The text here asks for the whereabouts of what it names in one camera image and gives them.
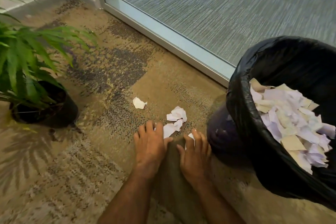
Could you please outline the dark grey waste bin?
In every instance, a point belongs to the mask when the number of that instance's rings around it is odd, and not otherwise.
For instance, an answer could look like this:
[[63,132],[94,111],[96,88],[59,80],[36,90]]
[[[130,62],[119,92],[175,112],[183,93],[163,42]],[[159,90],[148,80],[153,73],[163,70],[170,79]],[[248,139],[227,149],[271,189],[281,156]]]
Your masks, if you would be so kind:
[[254,171],[247,156],[246,148],[236,130],[236,125],[227,107],[223,104],[209,118],[207,123],[207,139],[212,153],[225,165]]

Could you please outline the large crumpled white paper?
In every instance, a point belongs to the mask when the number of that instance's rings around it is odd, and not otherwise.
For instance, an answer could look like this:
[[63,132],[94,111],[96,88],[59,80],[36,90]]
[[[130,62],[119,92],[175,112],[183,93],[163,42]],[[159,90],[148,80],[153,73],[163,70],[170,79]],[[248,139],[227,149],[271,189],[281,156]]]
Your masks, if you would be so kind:
[[182,120],[183,123],[187,121],[187,114],[186,111],[177,106],[175,107],[169,114],[166,115],[167,121],[178,121]]

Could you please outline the pile of torn paper scraps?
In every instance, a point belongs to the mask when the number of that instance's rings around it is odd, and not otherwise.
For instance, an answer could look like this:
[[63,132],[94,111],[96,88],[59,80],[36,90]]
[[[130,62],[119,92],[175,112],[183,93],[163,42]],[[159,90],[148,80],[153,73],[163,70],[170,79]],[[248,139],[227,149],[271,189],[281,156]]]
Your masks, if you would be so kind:
[[295,162],[310,174],[312,167],[328,168],[336,126],[313,112],[319,105],[286,84],[264,86],[255,78],[249,84],[264,125]]

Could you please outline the black plastic bin bag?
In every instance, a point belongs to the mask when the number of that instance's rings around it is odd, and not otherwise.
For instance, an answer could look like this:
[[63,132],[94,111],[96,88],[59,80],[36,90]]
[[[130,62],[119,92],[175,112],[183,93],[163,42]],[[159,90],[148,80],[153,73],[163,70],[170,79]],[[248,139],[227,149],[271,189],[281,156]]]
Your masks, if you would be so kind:
[[309,200],[336,212],[336,142],[327,153],[331,167],[304,171],[276,142],[253,103],[249,81],[286,84],[319,104],[322,121],[336,126],[336,47],[303,37],[280,36],[249,48],[228,87],[226,107],[259,182],[285,198]]

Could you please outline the small crumpled white paper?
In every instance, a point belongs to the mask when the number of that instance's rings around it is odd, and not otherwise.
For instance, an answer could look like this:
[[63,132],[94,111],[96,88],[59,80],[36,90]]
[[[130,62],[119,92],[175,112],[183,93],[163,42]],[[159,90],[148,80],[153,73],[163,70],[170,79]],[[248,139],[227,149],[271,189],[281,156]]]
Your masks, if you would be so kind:
[[145,106],[148,104],[148,102],[144,102],[141,99],[139,99],[138,97],[135,97],[132,100],[132,103],[133,103],[133,105],[136,109],[141,109],[141,110],[143,110],[145,108]]

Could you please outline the person's left forearm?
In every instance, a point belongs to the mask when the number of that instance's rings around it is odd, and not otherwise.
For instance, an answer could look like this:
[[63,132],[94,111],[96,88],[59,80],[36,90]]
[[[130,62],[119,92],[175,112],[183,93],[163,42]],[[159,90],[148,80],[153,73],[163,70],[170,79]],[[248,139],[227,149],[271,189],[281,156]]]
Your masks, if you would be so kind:
[[149,170],[134,169],[97,224],[146,224],[156,174]]

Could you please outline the black plant pot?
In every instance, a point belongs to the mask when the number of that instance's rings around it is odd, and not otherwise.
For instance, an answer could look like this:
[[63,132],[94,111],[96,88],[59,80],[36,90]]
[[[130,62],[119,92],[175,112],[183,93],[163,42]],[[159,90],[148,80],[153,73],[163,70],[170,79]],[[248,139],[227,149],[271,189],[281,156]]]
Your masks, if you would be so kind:
[[14,104],[10,103],[11,117],[22,124],[36,124],[53,129],[66,128],[74,124],[79,111],[70,95],[64,89],[49,82],[39,81],[39,84],[56,103],[52,103],[46,109],[32,108],[23,104],[14,107]]

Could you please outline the grey baseboard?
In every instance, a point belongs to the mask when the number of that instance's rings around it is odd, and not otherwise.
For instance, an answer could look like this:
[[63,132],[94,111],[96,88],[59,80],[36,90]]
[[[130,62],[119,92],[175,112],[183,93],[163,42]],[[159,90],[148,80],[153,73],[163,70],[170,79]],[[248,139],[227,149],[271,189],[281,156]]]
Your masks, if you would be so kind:
[[94,0],[34,0],[10,8],[9,10],[2,10],[0,11],[0,14],[9,14],[19,20],[23,20],[26,15],[36,15],[43,10],[59,7],[68,1],[70,3],[82,2],[92,7],[96,7]]

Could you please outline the flat torn white paper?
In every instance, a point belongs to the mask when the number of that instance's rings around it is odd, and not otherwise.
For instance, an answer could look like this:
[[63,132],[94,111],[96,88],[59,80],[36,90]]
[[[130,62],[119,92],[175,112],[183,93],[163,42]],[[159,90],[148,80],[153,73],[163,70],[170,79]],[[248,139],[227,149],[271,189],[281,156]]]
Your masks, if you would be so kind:
[[166,139],[170,137],[173,133],[179,132],[184,123],[182,118],[168,118],[168,121],[174,121],[172,124],[166,124],[163,126],[163,138]]

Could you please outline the green leafy plant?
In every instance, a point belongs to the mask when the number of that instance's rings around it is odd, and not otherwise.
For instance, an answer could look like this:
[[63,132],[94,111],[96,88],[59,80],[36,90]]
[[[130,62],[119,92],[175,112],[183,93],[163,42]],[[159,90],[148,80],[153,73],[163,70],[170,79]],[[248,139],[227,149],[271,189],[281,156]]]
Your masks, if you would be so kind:
[[96,44],[93,31],[72,26],[52,29],[24,26],[0,6],[0,101],[38,109],[61,105],[63,100],[51,96],[41,85],[44,81],[65,91],[50,73],[58,73],[58,62],[52,59],[45,45],[61,54],[72,66],[73,59],[65,47],[89,51],[89,44]]

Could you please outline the person's left hand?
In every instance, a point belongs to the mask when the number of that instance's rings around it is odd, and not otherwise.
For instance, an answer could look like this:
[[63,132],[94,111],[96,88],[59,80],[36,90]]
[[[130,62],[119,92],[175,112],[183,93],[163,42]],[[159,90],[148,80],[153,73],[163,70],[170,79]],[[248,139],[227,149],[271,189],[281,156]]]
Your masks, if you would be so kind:
[[135,145],[135,167],[147,179],[152,179],[157,174],[159,167],[166,156],[163,143],[163,124],[156,123],[155,136],[148,139],[145,125],[139,126],[138,131],[140,139],[138,145]]

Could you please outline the white paper scrap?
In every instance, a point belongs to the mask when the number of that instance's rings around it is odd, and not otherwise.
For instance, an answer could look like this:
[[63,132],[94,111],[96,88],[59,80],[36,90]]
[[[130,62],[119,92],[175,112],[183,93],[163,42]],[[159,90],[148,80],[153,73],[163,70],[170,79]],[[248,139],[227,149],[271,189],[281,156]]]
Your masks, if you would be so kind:
[[[191,138],[194,142],[194,146],[195,146],[195,138],[193,136],[192,133],[188,134],[188,138]],[[185,146],[184,146],[184,149],[187,150],[187,140],[185,140]]]

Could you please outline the person's right hand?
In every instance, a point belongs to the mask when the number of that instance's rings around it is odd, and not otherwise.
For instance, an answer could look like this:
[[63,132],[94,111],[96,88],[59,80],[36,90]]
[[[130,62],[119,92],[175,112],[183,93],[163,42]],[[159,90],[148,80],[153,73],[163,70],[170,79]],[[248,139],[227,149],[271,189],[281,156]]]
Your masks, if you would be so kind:
[[206,150],[208,140],[202,134],[202,150],[195,150],[192,146],[193,140],[188,138],[188,135],[183,136],[187,140],[187,150],[185,151],[185,158],[180,159],[180,169],[185,179],[190,182],[195,181],[197,178],[208,178],[210,171],[210,158],[206,157]]

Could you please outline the olive trouser leg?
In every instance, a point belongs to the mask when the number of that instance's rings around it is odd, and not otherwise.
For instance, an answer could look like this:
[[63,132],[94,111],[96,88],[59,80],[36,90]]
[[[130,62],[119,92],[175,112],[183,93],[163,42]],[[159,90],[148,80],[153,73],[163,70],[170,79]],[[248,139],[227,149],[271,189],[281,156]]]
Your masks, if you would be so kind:
[[153,197],[182,224],[207,224],[197,194],[181,172],[177,145],[185,146],[182,136],[168,144],[155,178]]

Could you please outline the person's right forearm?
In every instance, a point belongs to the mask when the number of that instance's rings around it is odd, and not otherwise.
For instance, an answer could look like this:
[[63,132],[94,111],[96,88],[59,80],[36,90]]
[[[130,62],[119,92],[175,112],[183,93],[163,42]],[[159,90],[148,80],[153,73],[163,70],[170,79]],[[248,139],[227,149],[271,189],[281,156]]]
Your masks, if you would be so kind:
[[246,224],[208,178],[190,182],[197,193],[207,224]]

